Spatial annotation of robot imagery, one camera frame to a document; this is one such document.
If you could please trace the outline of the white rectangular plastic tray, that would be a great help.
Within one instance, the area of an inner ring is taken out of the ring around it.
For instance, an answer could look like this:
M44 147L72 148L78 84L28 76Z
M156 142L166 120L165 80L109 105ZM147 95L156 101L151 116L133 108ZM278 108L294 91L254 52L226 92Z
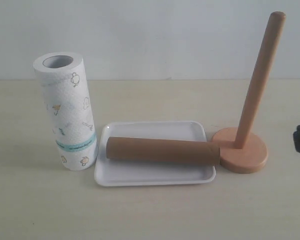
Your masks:
M109 137L207 141L203 126L193 120L109 123L102 130L94 169L94 179L103 187L206 184L216 177L214 166L108 159Z

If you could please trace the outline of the brown cardboard tube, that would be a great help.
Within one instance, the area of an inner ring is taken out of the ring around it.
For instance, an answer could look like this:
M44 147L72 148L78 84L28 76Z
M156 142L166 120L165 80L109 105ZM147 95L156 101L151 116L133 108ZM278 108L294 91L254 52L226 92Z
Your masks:
M220 164L220 147L212 142L132 137L109 137L106 157L123 161L194 164Z

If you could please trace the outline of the printed white paper towel roll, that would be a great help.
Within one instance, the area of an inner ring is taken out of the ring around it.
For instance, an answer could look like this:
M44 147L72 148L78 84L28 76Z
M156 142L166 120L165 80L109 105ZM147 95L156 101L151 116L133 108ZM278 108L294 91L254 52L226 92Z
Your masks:
M92 166L98 140L82 55L53 52L33 62L62 164L71 171Z

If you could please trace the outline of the wooden paper towel holder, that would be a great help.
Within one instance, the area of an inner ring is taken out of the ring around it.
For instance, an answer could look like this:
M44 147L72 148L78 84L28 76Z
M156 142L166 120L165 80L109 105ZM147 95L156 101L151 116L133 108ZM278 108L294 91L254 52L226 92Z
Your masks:
M238 127L217 131L212 142L220 147L220 164L238 174L260 171L268 160L265 142L252 133L253 123L266 88L286 20L282 11L269 16L251 76Z

